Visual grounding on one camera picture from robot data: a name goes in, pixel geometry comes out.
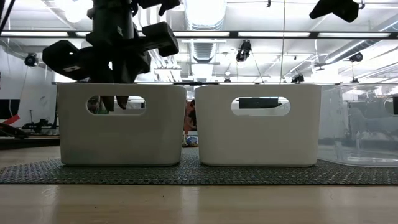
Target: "air duct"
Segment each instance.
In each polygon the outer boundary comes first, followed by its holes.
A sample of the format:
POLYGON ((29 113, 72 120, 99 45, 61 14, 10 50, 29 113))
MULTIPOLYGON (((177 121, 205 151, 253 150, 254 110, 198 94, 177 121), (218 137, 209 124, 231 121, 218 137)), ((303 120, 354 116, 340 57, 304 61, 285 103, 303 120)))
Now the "air duct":
MULTIPOLYGON (((184 5, 188 30, 222 29, 226 0, 184 0, 184 5)), ((191 57, 198 63, 209 63, 214 59, 216 47, 216 43, 191 43, 191 57)), ((192 65, 191 68, 195 76, 201 77, 211 76, 213 71, 213 65, 192 65)))
MULTIPOLYGON (((373 32, 397 32, 398 31, 398 14, 379 24, 372 29, 373 32)), ((332 64, 346 59, 381 40, 354 40, 346 44, 344 47, 330 53, 325 57, 326 64, 332 64)))

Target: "ceiling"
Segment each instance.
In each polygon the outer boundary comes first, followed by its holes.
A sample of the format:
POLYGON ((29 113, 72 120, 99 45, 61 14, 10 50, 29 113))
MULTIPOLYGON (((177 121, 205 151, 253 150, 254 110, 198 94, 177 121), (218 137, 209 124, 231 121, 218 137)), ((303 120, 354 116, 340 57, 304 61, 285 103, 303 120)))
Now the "ceiling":
MULTIPOLYGON (((17 0, 6 30, 91 30, 91 21, 88 18, 76 23, 69 22, 65 17, 65 11, 60 8, 57 1, 59 0, 17 0)), ((203 15, 212 13, 211 7, 208 7, 206 2, 214 1, 222 0, 203 0, 205 10, 203 15)), ((271 7, 267 8, 267 1, 227 0, 222 29, 228 31, 367 32, 375 31, 374 28, 380 23, 398 13, 398 0, 365 0, 366 7, 359 11, 359 17, 350 24, 333 14, 311 20, 308 15, 317 2, 317 0, 286 0, 284 4, 283 0, 272 0, 271 7)), ((184 10, 184 5, 181 5, 167 11, 164 17, 155 16, 158 11, 156 7, 141 10, 134 18, 134 22, 140 29, 141 26, 163 20, 167 21, 173 30, 187 30, 184 10)), ((59 39, 2 40, 17 53, 40 53, 44 47, 59 39)), ((195 63, 195 61, 190 55, 190 44, 183 43, 186 42, 183 40, 178 40, 180 53, 174 56, 180 76, 197 78, 198 72, 192 75, 192 62, 195 63)), ((84 39, 70 39, 70 41, 77 47, 81 47, 84 39)), ((238 66, 235 61, 237 48, 241 45, 242 39, 218 39, 218 41, 221 43, 216 46, 211 70, 203 67, 203 74, 208 82, 222 82, 226 72, 231 74, 233 82, 261 82, 262 80, 280 82, 281 77, 290 82, 289 79, 294 72, 289 72, 297 65, 306 60, 313 60, 314 55, 328 55, 352 40, 251 39, 252 54, 244 66, 238 66)), ((392 66, 385 72, 377 72, 380 68, 397 63, 395 60, 398 56, 398 51, 395 50, 397 43, 398 40, 383 40, 362 50, 364 60, 360 63, 351 64, 351 62, 340 61, 323 67, 322 71, 317 71, 317 67, 312 67, 312 64, 317 62, 315 60, 313 63, 307 62, 299 72, 305 75, 306 82, 349 82, 352 76, 359 77, 360 82, 398 82, 398 67, 395 69, 395 66, 392 66)))

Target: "white plastic bin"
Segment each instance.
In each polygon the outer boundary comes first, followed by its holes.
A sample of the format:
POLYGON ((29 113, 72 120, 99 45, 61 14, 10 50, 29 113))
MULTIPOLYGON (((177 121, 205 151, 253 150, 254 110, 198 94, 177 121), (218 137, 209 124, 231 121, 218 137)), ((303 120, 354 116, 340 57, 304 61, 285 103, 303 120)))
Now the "white plastic bin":
POLYGON ((357 166, 398 166, 398 85, 334 86, 322 93, 320 159, 357 166))
POLYGON ((211 166, 311 166, 317 161, 321 86, 213 85, 195 90, 200 160, 211 166), (284 116, 236 114, 239 97, 289 100, 284 116))
POLYGON ((173 85, 58 84, 61 160, 74 166, 167 166, 180 161, 186 90, 173 85), (141 96, 142 114, 91 114, 92 96, 141 96))

